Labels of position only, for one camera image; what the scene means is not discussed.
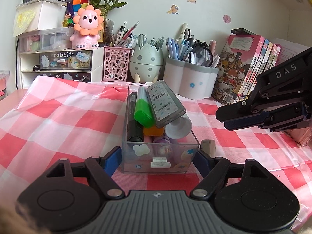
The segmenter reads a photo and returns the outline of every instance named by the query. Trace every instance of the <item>black cable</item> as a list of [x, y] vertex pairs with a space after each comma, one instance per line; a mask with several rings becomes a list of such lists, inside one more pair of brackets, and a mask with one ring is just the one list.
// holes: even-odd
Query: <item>black cable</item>
[[18, 90], [18, 42], [19, 39], [16, 42], [16, 53], [15, 53], [15, 61], [16, 61], [16, 65], [15, 65], [15, 85], [16, 85], [16, 89]]

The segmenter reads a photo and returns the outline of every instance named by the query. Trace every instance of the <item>pink lion figure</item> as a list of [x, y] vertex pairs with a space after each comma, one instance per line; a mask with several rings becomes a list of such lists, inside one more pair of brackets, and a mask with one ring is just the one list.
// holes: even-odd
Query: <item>pink lion figure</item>
[[76, 32], [70, 38], [73, 49], [99, 48], [99, 31], [103, 29], [101, 24], [104, 22], [104, 18], [100, 15], [101, 10], [95, 10], [92, 5], [78, 10], [78, 16], [73, 18]]

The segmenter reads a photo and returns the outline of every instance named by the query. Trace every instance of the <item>white wall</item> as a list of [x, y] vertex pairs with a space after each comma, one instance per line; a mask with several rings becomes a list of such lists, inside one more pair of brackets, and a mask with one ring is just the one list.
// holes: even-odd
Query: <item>white wall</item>
[[287, 40], [312, 46], [312, 11], [290, 11]]
[[2, 29], [0, 50], [5, 54], [5, 59], [0, 63], [0, 70], [10, 70], [10, 77], [7, 81], [7, 92], [10, 94], [16, 90], [15, 86], [15, 46], [16, 40], [13, 38], [13, 24], [15, 19], [15, 7], [21, 0], [0, 0], [0, 11], [3, 17], [0, 20]]
[[[231, 29], [246, 28], [266, 38], [287, 38], [289, 10], [278, 0], [124, 0], [128, 4], [108, 14], [115, 22], [115, 31], [128, 22], [128, 28], [140, 21], [135, 34], [145, 33], [153, 37], [177, 38], [183, 23], [188, 23], [195, 38], [209, 41], [215, 39], [217, 52], [221, 52]], [[166, 12], [177, 5], [179, 15]], [[223, 16], [230, 15], [232, 23], [226, 24]]]

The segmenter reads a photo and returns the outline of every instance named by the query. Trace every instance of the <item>white pen holder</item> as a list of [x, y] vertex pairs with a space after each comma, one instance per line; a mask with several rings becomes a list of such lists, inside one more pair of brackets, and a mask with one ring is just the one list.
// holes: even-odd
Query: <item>white pen holder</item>
[[211, 96], [218, 71], [167, 58], [163, 79], [175, 94], [202, 100]]
[[135, 83], [157, 82], [163, 68], [163, 51], [155, 46], [145, 44], [141, 49], [134, 47], [130, 57], [129, 70]]

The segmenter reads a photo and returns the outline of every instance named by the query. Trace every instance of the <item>rubik's cube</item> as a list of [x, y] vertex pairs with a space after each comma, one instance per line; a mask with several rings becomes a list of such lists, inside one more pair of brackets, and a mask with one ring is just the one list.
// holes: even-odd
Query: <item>rubik's cube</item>
[[89, 5], [89, 0], [74, 0], [73, 7], [74, 7], [75, 16], [78, 15], [78, 10], [80, 8], [86, 9], [88, 5]]

